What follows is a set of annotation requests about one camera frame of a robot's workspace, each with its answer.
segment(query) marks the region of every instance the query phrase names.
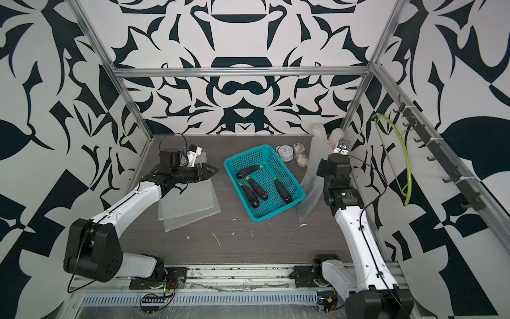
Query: eggplant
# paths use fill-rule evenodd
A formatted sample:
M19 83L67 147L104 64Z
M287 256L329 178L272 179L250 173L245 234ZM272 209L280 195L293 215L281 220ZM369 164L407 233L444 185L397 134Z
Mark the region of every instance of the eggplant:
M278 180L278 178L274 178L274 186L276 186L276 191L282 198L285 204L290 204L292 202L292 197L290 196L289 191L285 189L283 184Z
M257 196L255 196L255 194L251 191L251 189L248 186L241 183L239 183L239 185L241 185L241 188L244 190L244 194L246 195L246 198L250 202L250 206L253 208L258 208L260 206L260 202Z
M246 178L248 184L252 187L254 193L263 201L266 201L269 198L267 192L260 186L253 178L248 176Z
M253 173L254 171L256 171L257 169L262 168L262 167L263 167L262 165L253 165L253 166L250 166L247 168L243 168L242 170L237 172L236 177L238 180L241 180L241 179L247 177L248 175L250 175L251 173Z

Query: patterned wallpaper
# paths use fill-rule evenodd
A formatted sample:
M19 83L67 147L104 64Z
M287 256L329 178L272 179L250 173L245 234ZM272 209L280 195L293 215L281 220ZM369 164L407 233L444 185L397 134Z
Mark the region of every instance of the patterned wallpaper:
M309 133L340 123L360 76L131 78L154 134Z
M382 59L384 68L441 133L466 165L508 211L510 160L510 23L505 1L411 0ZM423 313L437 318L506 318L510 256L430 151L405 133L411 158L411 202L403 206L376 127L369 118L389 116L401 132L402 119L374 79L354 116L347 139L352 154L378 167L390 188L374 205L374 220L386 251L398 261ZM405 161L392 129L379 126L397 180L405 184ZM366 201L384 186L377 172L351 163Z
M86 0L123 67L367 64L395 0Z
M146 139L63 0L0 5L0 317L56 314L67 227L123 196Z
M395 0L86 0L124 68L367 65ZM339 127L358 76L127 79L154 134Z

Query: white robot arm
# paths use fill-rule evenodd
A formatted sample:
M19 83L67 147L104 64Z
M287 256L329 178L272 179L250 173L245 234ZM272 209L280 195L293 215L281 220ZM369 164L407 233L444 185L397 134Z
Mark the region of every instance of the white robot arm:
M92 219L76 220L69 228L64 270L100 282L113 277L162 281L164 260L157 256L124 253L119 238L150 205L172 188L179 188L177 183L197 183L218 172L207 163L181 166L182 154L177 150L160 151L160 164L143 177L135 189Z
M339 142L322 160L317 175L324 177L324 201L344 233L354 263L356 279L332 255L317 255L314 279L330 283L344 300L349 319L407 318L414 306L409 290L399 289L372 235L359 192L350 186L351 166L347 145Z

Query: white clock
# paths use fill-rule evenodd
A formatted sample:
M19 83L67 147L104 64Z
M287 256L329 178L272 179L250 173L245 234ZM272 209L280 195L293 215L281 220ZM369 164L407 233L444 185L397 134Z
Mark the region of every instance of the white clock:
M276 151L284 162L291 161L294 158L294 150L288 145L278 146Z

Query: clock face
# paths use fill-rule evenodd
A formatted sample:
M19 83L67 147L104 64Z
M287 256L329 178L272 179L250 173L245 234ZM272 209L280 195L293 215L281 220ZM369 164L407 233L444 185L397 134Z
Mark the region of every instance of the clock face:
M279 148L278 153L288 156L288 155L292 155L293 151L292 151L292 148L290 148L288 146L282 146L281 148Z

